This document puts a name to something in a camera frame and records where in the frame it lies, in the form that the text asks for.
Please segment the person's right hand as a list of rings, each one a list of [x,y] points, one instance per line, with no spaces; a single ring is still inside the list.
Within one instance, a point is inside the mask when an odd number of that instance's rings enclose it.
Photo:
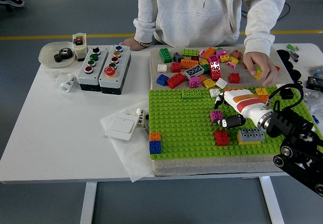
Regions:
[[[134,37],[130,37],[125,39],[123,42],[120,42],[119,45],[121,46],[129,46],[131,50],[133,51],[139,51],[145,48],[148,48],[151,46],[150,43],[143,43],[143,42],[138,42],[135,40]]]

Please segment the person's left hand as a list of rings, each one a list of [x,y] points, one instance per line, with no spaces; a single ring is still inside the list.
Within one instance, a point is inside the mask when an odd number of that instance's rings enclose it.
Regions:
[[[271,84],[278,72],[272,60],[261,52],[245,53],[243,56],[243,63],[252,76],[257,73],[255,65],[260,67],[262,73],[258,78],[258,81],[262,82],[263,86]]]

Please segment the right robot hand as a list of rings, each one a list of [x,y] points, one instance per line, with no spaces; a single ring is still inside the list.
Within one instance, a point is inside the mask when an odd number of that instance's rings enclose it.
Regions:
[[[230,105],[237,114],[218,120],[218,125],[230,129],[242,126],[246,123],[247,119],[250,119],[256,128],[260,130],[267,129],[266,125],[271,120],[273,110],[250,90],[229,90],[220,93],[216,98],[214,109],[217,109],[223,102]]]

